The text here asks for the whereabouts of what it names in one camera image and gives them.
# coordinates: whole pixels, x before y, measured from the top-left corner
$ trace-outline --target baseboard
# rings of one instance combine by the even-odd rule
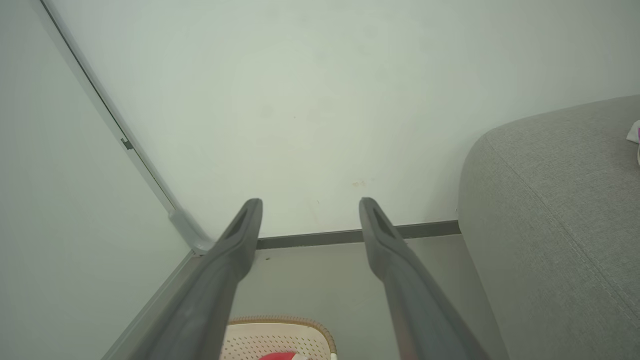
[[[422,224],[396,226],[405,239],[430,238],[460,234],[457,220],[426,222]],[[332,233],[302,234],[291,236],[275,236],[258,240],[258,249],[282,249],[286,247],[336,245],[345,243],[362,243],[362,230],[335,231]]]

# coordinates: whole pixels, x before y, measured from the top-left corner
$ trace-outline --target sofa cushion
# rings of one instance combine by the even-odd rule
[[[640,95],[498,127],[475,144],[460,227],[512,359],[640,354]]]

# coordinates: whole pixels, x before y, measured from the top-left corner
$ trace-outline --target plastic basket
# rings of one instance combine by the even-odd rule
[[[335,342],[319,322],[291,316],[247,316],[229,322],[220,360],[258,360],[295,352],[311,360],[337,360]]]

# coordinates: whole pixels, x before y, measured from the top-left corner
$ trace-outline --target metal strip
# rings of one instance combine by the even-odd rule
[[[140,147],[140,143],[135,139],[127,124],[122,120],[121,114],[117,111],[100,81],[98,81],[97,76],[89,66],[84,54],[69,29],[65,26],[51,0],[32,0],[32,3],[58,51],[84,88],[87,96],[92,100],[103,121],[115,135],[117,142],[121,143],[126,150],[127,155],[138,169],[140,175],[151,187],[151,190],[167,212],[179,209],[180,206],[175,197],[159,177],[157,170]]]
[[[457,220],[426,222],[422,224],[396,226],[405,239],[429,238],[461,234]],[[302,234],[291,236],[275,236],[258,240],[258,249],[282,249],[285,247],[336,245],[345,243],[362,243],[362,230],[336,231],[333,233]]]

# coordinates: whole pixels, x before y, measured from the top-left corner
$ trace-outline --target floor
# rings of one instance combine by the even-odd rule
[[[462,235],[408,240],[494,360],[508,356]],[[293,315],[321,322],[342,359],[399,359],[384,287],[363,243],[258,250],[232,317]]]

